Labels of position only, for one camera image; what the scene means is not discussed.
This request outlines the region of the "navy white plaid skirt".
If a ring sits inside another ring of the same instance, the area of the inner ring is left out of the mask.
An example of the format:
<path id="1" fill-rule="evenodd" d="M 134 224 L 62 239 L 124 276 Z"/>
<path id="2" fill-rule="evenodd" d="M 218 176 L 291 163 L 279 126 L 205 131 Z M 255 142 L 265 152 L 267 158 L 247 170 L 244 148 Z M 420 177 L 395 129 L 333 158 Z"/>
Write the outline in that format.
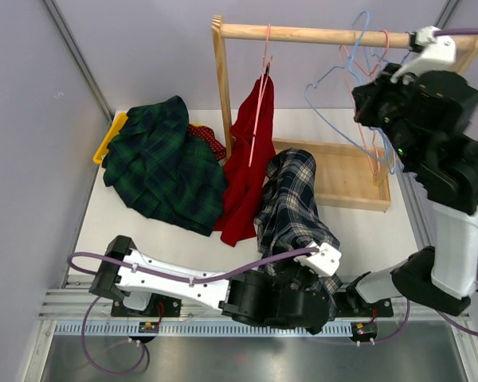
<path id="1" fill-rule="evenodd" d="M 339 249 L 339 239 L 319 218 L 315 172 L 315 159 L 306 150 L 283 150 L 269 162 L 255 218 L 257 247 L 264 258 L 312 243 Z"/>

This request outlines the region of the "blue hanger with plaid skirt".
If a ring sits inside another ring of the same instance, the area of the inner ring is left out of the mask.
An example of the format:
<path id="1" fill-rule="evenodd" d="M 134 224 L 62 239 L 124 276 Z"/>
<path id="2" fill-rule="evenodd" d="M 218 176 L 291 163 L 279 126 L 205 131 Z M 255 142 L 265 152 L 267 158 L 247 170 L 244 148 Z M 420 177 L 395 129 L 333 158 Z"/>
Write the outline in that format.
<path id="1" fill-rule="evenodd" d="M 355 111 L 354 100 L 351 94 L 352 88 L 356 85 L 366 84 L 368 81 L 373 80 L 374 77 L 381 72 L 381 70 L 387 64 L 387 58 L 383 59 L 380 64 L 380 69 L 372 79 L 368 79 L 364 76 L 358 68 L 352 63 L 352 59 L 356 59 L 363 68 L 366 68 L 365 56 L 363 48 L 360 45 L 361 38 L 366 35 L 367 30 L 370 27 L 370 11 L 364 10 L 355 17 L 352 26 L 359 28 L 359 36 L 353 40 L 352 45 L 344 45 L 349 51 L 351 56 L 346 58 L 346 54 L 343 53 L 343 58 L 346 60 L 343 64 L 340 63 L 339 57 L 337 62 L 330 68 L 326 69 L 322 74 L 313 80 L 304 89 L 304 100 L 308 106 L 316 115 L 323 121 L 323 123 L 336 134 L 337 137 L 342 139 L 343 142 L 351 144 L 353 147 L 358 148 L 362 154 L 366 155 L 367 165 L 368 158 L 374 158 L 374 150 L 371 148 L 371 136 L 375 131 L 378 134 L 376 138 L 376 147 L 379 150 L 379 164 L 381 165 L 381 171 L 387 170 L 389 174 L 395 174 L 397 172 L 397 163 L 394 158 L 394 149 L 388 142 L 388 138 L 385 133 L 381 132 L 379 128 L 361 127 L 359 123 L 354 121 L 347 122 L 344 118 L 339 118 L 337 114 L 325 110 L 323 107 L 317 104 L 317 98 L 324 95 L 324 93 L 331 94 L 334 90 L 339 93 L 340 99 L 348 99 L 349 106 L 344 110 L 346 114 L 352 116 Z M 384 47 L 386 46 L 386 40 L 383 33 L 382 47 L 366 48 L 366 52 L 369 56 L 370 66 L 373 67 L 376 64 L 377 59 L 382 54 Z"/>

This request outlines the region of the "red polka dot skirt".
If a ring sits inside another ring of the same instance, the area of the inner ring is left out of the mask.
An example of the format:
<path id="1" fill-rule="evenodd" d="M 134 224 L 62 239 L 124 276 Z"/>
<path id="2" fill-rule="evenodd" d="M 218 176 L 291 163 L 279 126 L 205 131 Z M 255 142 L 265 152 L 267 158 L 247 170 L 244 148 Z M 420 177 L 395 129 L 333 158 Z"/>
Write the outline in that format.
<path id="1" fill-rule="evenodd" d="M 225 159 L 226 148 L 216 139 L 214 131 L 210 127 L 199 124 L 190 124 L 188 126 L 188 133 L 207 142 L 218 161 Z"/>

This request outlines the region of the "dark green plaid skirt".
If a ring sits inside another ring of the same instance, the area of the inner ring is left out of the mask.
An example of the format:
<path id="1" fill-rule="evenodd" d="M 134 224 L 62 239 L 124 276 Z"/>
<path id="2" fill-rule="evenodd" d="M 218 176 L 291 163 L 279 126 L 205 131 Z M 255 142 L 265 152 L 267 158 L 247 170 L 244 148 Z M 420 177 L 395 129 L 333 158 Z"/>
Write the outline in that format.
<path id="1" fill-rule="evenodd" d="M 178 95 L 131 108 L 108 144 L 103 180 L 142 216 L 209 236 L 228 184 L 209 144 L 189 134 L 189 126 Z"/>

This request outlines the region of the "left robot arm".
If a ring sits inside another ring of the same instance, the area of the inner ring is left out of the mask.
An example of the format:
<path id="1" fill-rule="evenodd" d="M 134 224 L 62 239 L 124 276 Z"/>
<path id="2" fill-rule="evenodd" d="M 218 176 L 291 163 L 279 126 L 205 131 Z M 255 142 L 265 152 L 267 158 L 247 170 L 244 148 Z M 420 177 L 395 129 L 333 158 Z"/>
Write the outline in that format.
<path id="1" fill-rule="evenodd" d="M 117 236 L 101 258 L 90 292 L 122 302 L 139 316 L 153 313 L 155 294 L 161 294 L 188 299 L 244 325 L 301 328 L 315 335 L 331 308 L 329 294 L 315 283 L 335 275 L 341 257 L 330 244 L 311 243 L 234 271 L 209 273 L 151 258 L 131 238 Z"/>

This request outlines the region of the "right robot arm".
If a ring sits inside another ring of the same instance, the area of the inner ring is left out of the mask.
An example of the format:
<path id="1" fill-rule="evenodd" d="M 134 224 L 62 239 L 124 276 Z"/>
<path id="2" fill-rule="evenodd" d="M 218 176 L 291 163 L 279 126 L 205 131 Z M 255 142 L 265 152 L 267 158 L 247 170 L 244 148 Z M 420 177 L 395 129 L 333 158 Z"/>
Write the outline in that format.
<path id="1" fill-rule="evenodd" d="M 380 129 L 403 171 L 425 189 L 437 237 L 397 266 L 356 278 L 347 309 L 364 315 L 376 302 L 403 297 L 458 316 L 478 291 L 478 141 L 465 133 L 478 90 L 455 72 L 403 73 L 389 63 L 352 95 L 355 121 Z"/>

